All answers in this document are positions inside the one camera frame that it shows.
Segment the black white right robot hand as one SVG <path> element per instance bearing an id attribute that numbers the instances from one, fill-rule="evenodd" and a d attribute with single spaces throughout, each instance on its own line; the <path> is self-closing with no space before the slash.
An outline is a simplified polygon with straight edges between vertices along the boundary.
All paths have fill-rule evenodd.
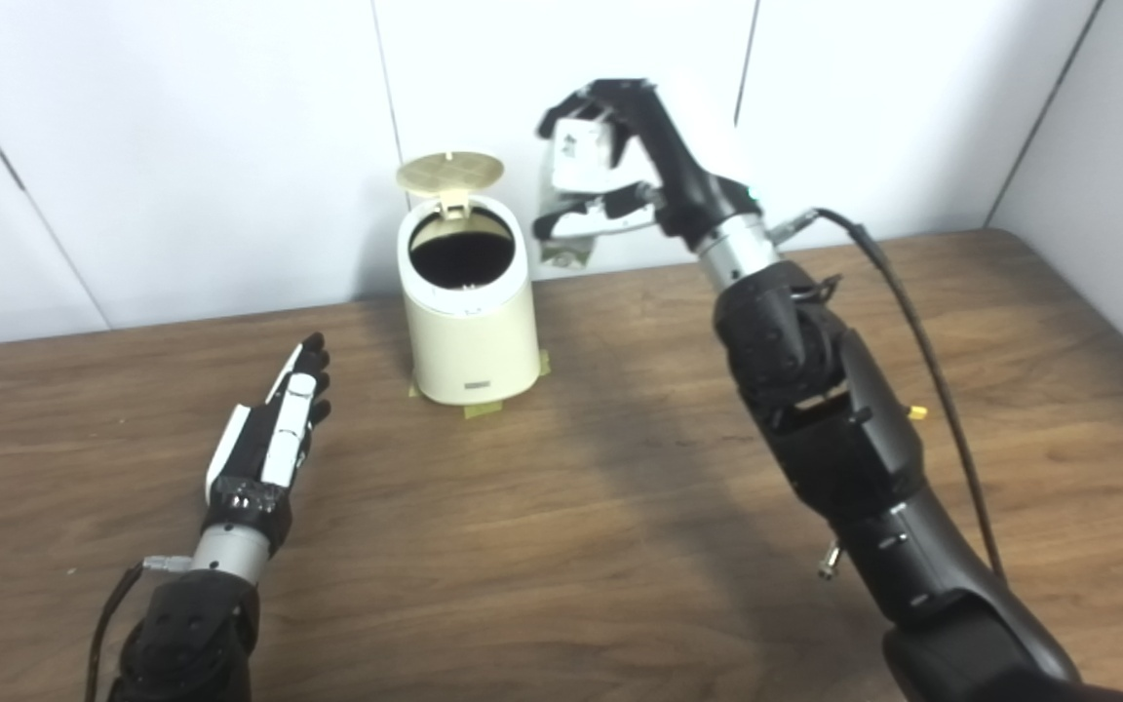
<path id="1" fill-rule="evenodd" d="M 549 107 L 536 134 L 549 145 L 553 197 L 536 240 L 590 245 L 654 226 L 722 283 L 774 262 L 734 121 L 699 86 L 596 79 Z"/>

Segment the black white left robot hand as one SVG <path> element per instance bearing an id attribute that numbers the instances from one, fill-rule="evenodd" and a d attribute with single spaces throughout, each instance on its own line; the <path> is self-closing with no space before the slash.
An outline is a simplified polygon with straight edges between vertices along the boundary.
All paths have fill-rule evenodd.
<path id="1" fill-rule="evenodd" d="M 257 405 L 235 405 L 214 445 L 206 475 L 206 527 L 245 527 L 285 545 L 293 525 L 290 495 L 312 447 L 313 432 L 331 413 L 331 379 L 323 332 L 311 332 L 290 352 Z"/>

